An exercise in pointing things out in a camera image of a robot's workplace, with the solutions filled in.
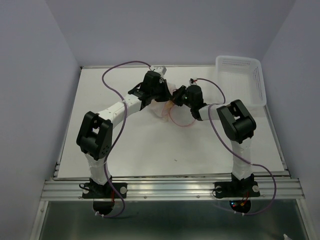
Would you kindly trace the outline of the beige bra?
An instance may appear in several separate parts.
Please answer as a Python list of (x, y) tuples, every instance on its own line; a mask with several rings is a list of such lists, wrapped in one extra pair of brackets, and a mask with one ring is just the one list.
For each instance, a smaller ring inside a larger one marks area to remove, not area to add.
[(168, 102), (166, 103), (166, 106), (167, 106), (169, 109), (171, 109), (174, 105), (175, 105), (175, 104), (174, 104), (172, 101), (168, 101)]

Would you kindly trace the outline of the white mesh laundry bag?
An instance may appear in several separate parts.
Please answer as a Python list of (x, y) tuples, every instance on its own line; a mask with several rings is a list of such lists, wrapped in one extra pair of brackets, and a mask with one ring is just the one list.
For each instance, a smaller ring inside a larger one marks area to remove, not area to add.
[(171, 122), (178, 127), (191, 127), (196, 122), (187, 106), (174, 105), (172, 108), (168, 108), (167, 102), (153, 100), (147, 108), (162, 121)]

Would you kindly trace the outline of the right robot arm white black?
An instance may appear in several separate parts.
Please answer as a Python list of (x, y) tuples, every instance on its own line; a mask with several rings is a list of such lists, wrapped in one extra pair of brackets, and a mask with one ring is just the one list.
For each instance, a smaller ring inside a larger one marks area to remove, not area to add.
[(239, 99), (231, 103), (208, 105), (198, 85), (182, 86), (172, 94), (177, 106), (187, 106), (191, 115), (198, 121), (218, 117), (225, 135), (231, 142), (233, 166), (231, 181), (218, 181), (214, 184), (213, 195), (218, 198), (259, 197), (260, 190), (251, 167), (251, 138), (257, 124), (243, 102)]

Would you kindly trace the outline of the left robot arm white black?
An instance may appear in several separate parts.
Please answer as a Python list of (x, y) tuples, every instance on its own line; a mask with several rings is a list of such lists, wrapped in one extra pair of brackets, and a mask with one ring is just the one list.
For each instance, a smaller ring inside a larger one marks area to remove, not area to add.
[(98, 113), (87, 112), (82, 120), (76, 144), (87, 158), (90, 179), (82, 187), (85, 194), (106, 197), (111, 193), (111, 179), (106, 169), (106, 157), (112, 150), (113, 129), (125, 123), (127, 117), (143, 110), (152, 101), (167, 102), (172, 97), (164, 78), (165, 66), (150, 69), (143, 81), (131, 89), (121, 101)]

